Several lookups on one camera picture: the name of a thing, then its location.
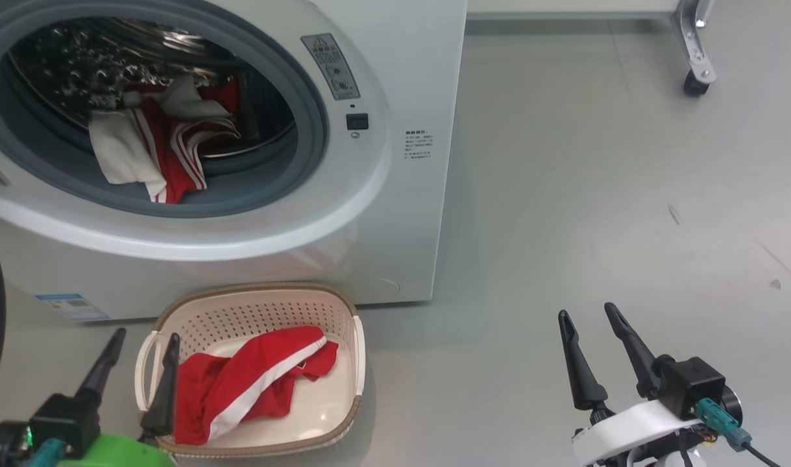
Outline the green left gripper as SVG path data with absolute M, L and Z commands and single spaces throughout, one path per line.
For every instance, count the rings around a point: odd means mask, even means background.
M 108 376 L 120 358 L 127 330 L 117 328 L 84 381 L 76 391 L 76 399 L 101 401 Z M 158 386 L 141 420 L 140 438 L 169 437 L 175 431 L 176 387 L 180 337 L 170 334 L 161 360 Z M 169 453 L 157 446 L 119 435 L 99 435 L 80 459 L 62 459 L 58 467 L 178 467 Z

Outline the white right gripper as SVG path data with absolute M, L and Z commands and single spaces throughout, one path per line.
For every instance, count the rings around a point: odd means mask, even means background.
M 656 400 L 660 379 L 652 370 L 655 355 L 627 322 L 617 305 L 606 302 L 605 314 L 612 331 L 626 349 L 637 379 L 639 396 Z M 580 349 L 579 334 L 568 311 L 561 310 L 557 319 L 574 408 L 579 411 L 605 410 L 607 391 L 595 379 Z M 645 401 L 574 435 L 571 438 L 574 458 L 579 465 L 588 467 L 602 459 L 615 457 L 700 423 L 698 418 L 681 420 L 660 401 Z

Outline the red shorts with white stripe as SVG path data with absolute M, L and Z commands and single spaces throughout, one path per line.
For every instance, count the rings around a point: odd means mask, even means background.
M 338 349 L 321 328 L 297 326 L 250 338 L 231 357 L 191 355 L 176 380 L 176 443 L 203 446 L 242 422 L 288 416 L 297 379 L 327 376 Z

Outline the red white-trimmed jersey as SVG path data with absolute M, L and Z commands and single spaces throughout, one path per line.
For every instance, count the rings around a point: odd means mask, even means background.
M 152 203 L 179 204 L 208 187 L 204 150 L 237 142 L 240 86 L 200 88 L 192 76 L 169 85 L 133 84 L 116 110 L 96 110 L 88 131 L 110 184 L 143 184 Z

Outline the white front-load washing machine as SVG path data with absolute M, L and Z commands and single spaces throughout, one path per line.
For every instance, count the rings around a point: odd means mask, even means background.
M 323 281 L 357 304 L 431 298 L 469 0 L 208 2 L 262 30 L 315 83 L 329 125 L 320 165 L 259 209 L 176 219 L 31 186 L 0 151 L 3 279 L 34 299 L 81 294 L 111 320 L 240 283 Z M 322 33 L 359 99 L 333 98 L 300 39 Z

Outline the cream perforated laundry basket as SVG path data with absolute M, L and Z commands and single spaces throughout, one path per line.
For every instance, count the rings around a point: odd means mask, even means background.
M 163 437 L 162 449 L 181 458 L 253 459 L 324 448 L 341 440 L 356 419 L 365 389 L 365 332 L 348 298 L 315 283 L 237 285 L 175 302 L 138 352 L 138 408 L 148 409 L 164 371 L 163 363 L 149 364 L 149 356 L 162 358 L 173 332 L 181 338 L 181 359 L 200 351 L 231 357 L 247 338 L 294 325 L 320 328 L 338 348 L 336 369 L 322 382 L 304 382 L 292 396 L 289 416 L 247 422 L 208 446 L 191 447 Z

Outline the grey rubber door seal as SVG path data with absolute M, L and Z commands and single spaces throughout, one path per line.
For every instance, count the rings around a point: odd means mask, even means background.
M 210 188 L 175 208 L 143 200 L 138 184 L 113 186 L 101 174 L 87 131 L 69 125 L 32 94 L 8 62 L 22 38 L 60 21 L 115 17 L 170 25 L 232 51 L 280 92 L 295 129 L 261 150 L 205 159 Z M 0 151 L 47 186 L 137 215 L 199 219 L 238 215 L 273 203 L 306 182 L 329 134 L 323 95 L 289 51 L 262 30 L 208 0 L 0 0 Z

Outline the blue energy label sticker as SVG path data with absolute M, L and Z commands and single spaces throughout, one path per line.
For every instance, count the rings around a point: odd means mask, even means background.
M 111 318 L 81 294 L 42 294 L 34 297 L 69 322 L 104 322 Z

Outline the steel perforated washer drum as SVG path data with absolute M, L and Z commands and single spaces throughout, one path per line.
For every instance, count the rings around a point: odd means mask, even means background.
M 280 141 L 295 119 L 278 89 L 221 45 L 174 26 L 128 18 L 60 21 L 35 30 L 8 53 L 16 76 L 48 109 L 86 130 L 95 110 L 161 97 L 178 78 L 233 116 L 235 141 L 207 144 L 204 159 L 239 156 Z

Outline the grey metal caster leg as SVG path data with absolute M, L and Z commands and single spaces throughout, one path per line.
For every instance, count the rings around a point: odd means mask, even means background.
M 690 66 L 683 83 L 683 92 L 688 97 L 706 95 L 710 85 L 718 79 L 699 36 L 701 29 L 707 26 L 707 19 L 715 2 L 716 0 L 678 0 L 677 8 L 671 15 L 674 32 Z

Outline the grey warning sticker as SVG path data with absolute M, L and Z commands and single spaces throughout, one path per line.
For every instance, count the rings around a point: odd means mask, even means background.
M 344 53 L 330 33 L 301 36 L 304 47 L 319 66 L 331 95 L 336 101 L 361 97 L 356 78 Z

